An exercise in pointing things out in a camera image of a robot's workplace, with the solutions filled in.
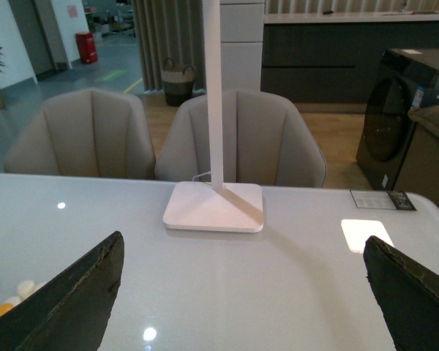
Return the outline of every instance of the green floor marking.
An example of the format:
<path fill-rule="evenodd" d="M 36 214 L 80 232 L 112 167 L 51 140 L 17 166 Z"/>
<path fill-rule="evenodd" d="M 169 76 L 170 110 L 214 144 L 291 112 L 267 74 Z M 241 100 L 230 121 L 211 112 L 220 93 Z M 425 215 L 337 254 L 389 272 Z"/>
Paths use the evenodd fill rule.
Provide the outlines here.
<path fill-rule="evenodd" d="M 124 75 L 127 72 L 126 69 L 115 69 L 99 77 L 95 80 L 95 82 L 111 82 L 112 80 L 117 79 L 121 75 Z"/>

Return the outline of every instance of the beige chair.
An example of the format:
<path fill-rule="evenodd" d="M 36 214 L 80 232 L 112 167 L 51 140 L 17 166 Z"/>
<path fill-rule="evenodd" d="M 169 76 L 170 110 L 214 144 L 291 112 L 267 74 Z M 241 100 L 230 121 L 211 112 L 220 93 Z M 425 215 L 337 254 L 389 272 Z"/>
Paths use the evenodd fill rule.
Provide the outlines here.
<path fill-rule="evenodd" d="M 154 179 L 141 101 L 90 88 L 42 103 L 8 151 L 8 173 Z"/>
<path fill-rule="evenodd" d="M 292 102 L 260 91 L 239 90 L 223 93 L 222 106 L 226 182 L 322 187 L 325 159 Z M 155 172 L 159 180 L 191 181 L 209 170 L 207 99 L 203 95 L 178 109 Z"/>

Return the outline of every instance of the glossy table surface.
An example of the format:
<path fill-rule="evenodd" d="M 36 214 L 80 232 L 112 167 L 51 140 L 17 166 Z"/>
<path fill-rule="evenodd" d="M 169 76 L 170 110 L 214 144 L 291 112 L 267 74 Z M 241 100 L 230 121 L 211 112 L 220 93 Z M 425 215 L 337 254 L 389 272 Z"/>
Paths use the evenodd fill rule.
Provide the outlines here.
<path fill-rule="evenodd" d="M 263 187 L 264 229 L 237 234 L 165 229 L 173 187 L 0 174 L 0 303 L 119 230 L 124 270 L 100 350 L 379 351 L 393 342 L 342 219 L 381 221 L 439 274 L 439 210 L 418 195 L 417 211 L 370 210 L 348 190 Z"/>

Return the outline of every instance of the dark cabinet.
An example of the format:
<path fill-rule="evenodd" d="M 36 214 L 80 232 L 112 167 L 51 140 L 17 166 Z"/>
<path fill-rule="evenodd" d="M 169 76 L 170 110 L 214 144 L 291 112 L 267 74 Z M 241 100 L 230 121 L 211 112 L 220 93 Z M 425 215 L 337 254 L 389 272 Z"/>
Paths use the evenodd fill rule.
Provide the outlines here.
<path fill-rule="evenodd" d="M 365 104 L 387 48 L 439 48 L 439 21 L 266 24 L 261 90 L 293 102 Z"/>

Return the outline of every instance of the white ball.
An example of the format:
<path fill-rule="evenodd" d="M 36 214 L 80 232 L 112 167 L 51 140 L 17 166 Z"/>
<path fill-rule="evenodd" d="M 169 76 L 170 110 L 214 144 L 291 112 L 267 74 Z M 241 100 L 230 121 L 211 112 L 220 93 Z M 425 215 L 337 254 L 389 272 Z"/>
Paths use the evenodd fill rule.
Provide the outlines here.
<path fill-rule="evenodd" d="M 36 287 L 36 283 L 34 283 L 32 280 L 23 280 L 16 288 L 16 291 L 21 300 L 24 301 L 32 295 L 34 292 L 34 287 Z"/>
<path fill-rule="evenodd" d="M 21 299 L 19 296 L 12 296 L 11 298 L 8 298 L 7 300 L 5 300 L 4 303 L 11 303 L 13 306 L 17 306 L 21 303 Z"/>

